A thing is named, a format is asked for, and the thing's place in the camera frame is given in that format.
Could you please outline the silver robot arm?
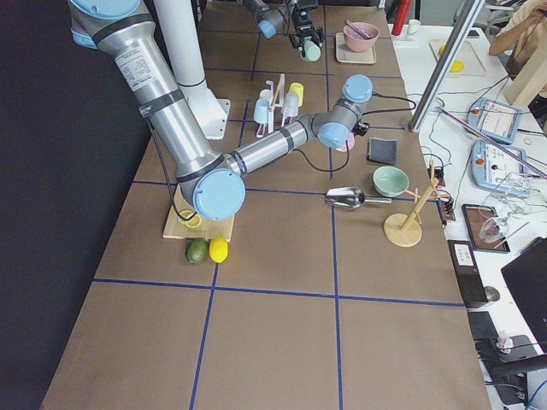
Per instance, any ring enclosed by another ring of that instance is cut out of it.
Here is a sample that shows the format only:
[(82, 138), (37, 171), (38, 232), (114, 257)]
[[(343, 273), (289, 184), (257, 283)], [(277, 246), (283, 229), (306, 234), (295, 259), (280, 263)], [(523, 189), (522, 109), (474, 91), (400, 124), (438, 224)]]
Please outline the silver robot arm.
[(289, 38), (293, 49), (306, 62), (316, 62), (321, 57), (325, 33), (315, 26), (310, 12), (318, 7), (317, 1), (283, 1), (276, 8), (264, 1), (238, 1), (254, 17), (265, 38), (282, 34)]
[(192, 8), (187, 1), (71, 1), (74, 42), (111, 55), (168, 148), (182, 196), (198, 214), (225, 220), (241, 209), (245, 175), (316, 138), (338, 148), (361, 120), (371, 80), (350, 76), (333, 109), (300, 114), (287, 126), (227, 154), (210, 146), (206, 123), (225, 117), (204, 78)]

